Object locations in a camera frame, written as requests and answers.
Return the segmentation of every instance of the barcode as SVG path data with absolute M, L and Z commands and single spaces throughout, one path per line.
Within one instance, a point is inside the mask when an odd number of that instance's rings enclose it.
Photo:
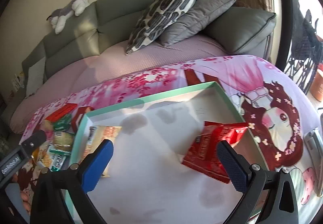
M 88 135 L 88 144 L 92 144 L 92 141 L 93 141 L 93 138 L 94 138 L 94 135 L 97 131 L 98 127 L 97 126 L 91 126 L 90 127 L 90 134 Z

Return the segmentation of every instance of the cartoon girl's face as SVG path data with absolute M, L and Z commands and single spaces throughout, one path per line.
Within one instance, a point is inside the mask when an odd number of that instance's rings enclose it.
M 273 107 L 264 113 L 261 123 L 267 127 L 275 147 L 284 151 L 293 134 L 288 115 L 280 108 Z

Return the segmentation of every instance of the beige snack package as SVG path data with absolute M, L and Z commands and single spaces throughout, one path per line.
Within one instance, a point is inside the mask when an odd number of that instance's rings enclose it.
M 81 161 L 83 161 L 88 154 L 93 153 L 104 139 L 108 139 L 114 144 L 114 140 L 121 128 L 121 126 L 90 126 L 90 134 L 88 135 L 88 141 L 86 142 Z M 109 176 L 108 166 L 109 164 L 102 173 L 102 177 Z

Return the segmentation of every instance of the gray and white plush toy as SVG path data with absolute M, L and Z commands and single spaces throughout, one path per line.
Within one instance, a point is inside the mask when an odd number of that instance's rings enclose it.
M 53 29 L 55 29 L 55 33 L 59 34 L 64 29 L 68 18 L 72 17 L 73 14 L 79 16 L 88 6 L 88 0 L 71 0 L 64 8 L 53 11 L 46 20 L 49 20 Z

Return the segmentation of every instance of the metal screw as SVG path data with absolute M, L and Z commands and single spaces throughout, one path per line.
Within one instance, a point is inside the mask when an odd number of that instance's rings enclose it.
M 251 167 L 253 170 L 256 170 L 256 171 L 260 170 L 260 166 L 258 164 L 253 164 Z
M 79 168 L 79 165 L 78 165 L 78 163 L 74 163 L 69 168 L 72 169 L 72 170 L 76 170 L 76 169 Z
M 289 173 L 288 168 L 283 167 L 283 172 L 284 172 L 285 174 L 288 174 L 288 173 Z
M 42 170 L 40 171 L 42 174 L 46 174 L 48 172 L 49 168 L 48 167 L 44 167 L 42 168 Z

